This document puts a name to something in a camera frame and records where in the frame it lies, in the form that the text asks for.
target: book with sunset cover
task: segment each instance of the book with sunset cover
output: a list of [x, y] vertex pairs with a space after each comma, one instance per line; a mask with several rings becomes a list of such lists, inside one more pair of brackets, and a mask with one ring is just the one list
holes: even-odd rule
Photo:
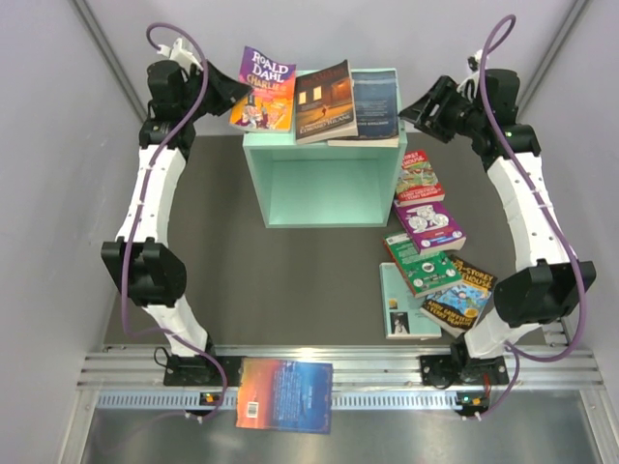
[[236, 426], [327, 434], [332, 386], [328, 363], [245, 358]]

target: white wall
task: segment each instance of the white wall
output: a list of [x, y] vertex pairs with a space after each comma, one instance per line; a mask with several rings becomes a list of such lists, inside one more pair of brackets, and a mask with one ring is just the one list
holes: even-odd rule
[[49, 463], [115, 292], [139, 123], [67, 0], [0, 2], [0, 461]]
[[[251, 45], [299, 69], [321, 69], [350, 60], [353, 68], [398, 68], [403, 102], [412, 103], [436, 78], [466, 76], [466, 57], [484, 44], [507, 13], [518, 27], [492, 66], [512, 66], [528, 82], [570, 6], [565, 0], [88, 0], [140, 98], [150, 99], [146, 68], [157, 61], [144, 39], [146, 26], [168, 21], [185, 28], [207, 58], [238, 76]], [[156, 32], [159, 44], [173, 36]], [[235, 133], [221, 119], [205, 117], [198, 134]]]
[[617, 18], [616, 1], [591, 2], [520, 119], [540, 139], [545, 180], [563, 230], [578, 257], [596, 265], [584, 340], [619, 411]]

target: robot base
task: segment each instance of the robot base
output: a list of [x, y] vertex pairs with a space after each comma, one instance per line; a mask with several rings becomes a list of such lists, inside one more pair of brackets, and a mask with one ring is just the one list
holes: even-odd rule
[[485, 377], [491, 385], [507, 385], [505, 359], [470, 358], [464, 337], [461, 335], [451, 346], [450, 355], [420, 356], [424, 385], [447, 389], [451, 385], [483, 385]]
[[[163, 384], [167, 387], [221, 387], [220, 372], [215, 366], [201, 356], [182, 357], [168, 355], [165, 364]], [[215, 356], [211, 337], [206, 346], [206, 353], [213, 356], [221, 367], [229, 387], [239, 387], [241, 384], [242, 356]]]

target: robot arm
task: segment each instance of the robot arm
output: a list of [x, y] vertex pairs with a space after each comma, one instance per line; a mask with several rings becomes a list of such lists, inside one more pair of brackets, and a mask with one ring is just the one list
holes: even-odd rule
[[[568, 255], [542, 211], [547, 209], [555, 218], [542, 174], [540, 145], [530, 126], [516, 123], [519, 79], [513, 71], [487, 70], [486, 88], [495, 118], [544, 200], [542, 206], [487, 119], [478, 92], [478, 60], [470, 59], [475, 72], [462, 83], [457, 85], [443, 75], [425, 96], [399, 114], [418, 130], [445, 143], [457, 133], [472, 140], [473, 151], [499, 193], [516, 248], [516, 273], [497, 284], [494, 308], [452, 346], [450, 369], [465, 383], [478, 383], [484, 373], [491, 374], [505, 342], [515, 343], [541, 325], [569, 315], [578, 303]], [[595, 267], [589, 261], [578, 265], [588, 289], [596, 277]]]
[[184, 48], [182, 39], [172, 47], [160, 45], [159, 54], [168, 59], [148, 68], [153, 98], [148, 104], [149, 117], [139, 133], [139, 167], [131, 205], [116, 241], [103, 244], [102, 258], [120, 290], [127, 239], [139, 216], [131, 247], [128, 297], [164, 330], [175, 361], [191, 360], [189, 363], [195, 369], [195, 352], [175, 336], [207, 353], [212, 352], [213, 344], [193, 316], [185, 296], [185, 265], [167, 247], [170, 208], [195, 138], [192, 123], [206, 113], [222, 115], [251, 87], [230, 79], [208, 62], [208, 87], [203, 101], [190, 121], [162, 149], [166, 136], [195, 103], [204, 70]]

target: bracket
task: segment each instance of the bracket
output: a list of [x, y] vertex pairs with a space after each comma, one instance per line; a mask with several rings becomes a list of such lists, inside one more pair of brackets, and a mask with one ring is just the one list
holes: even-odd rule
[[465, 368], [459, 368], [452, 355], [428, 355], [419, 357], [422, 368], [422, 383], [445, 390], [452, 385], [484, 384], [484, 374], [492, 385], [507, 385], [510, 382], [501, 356], [491, 360], [471, 360]]

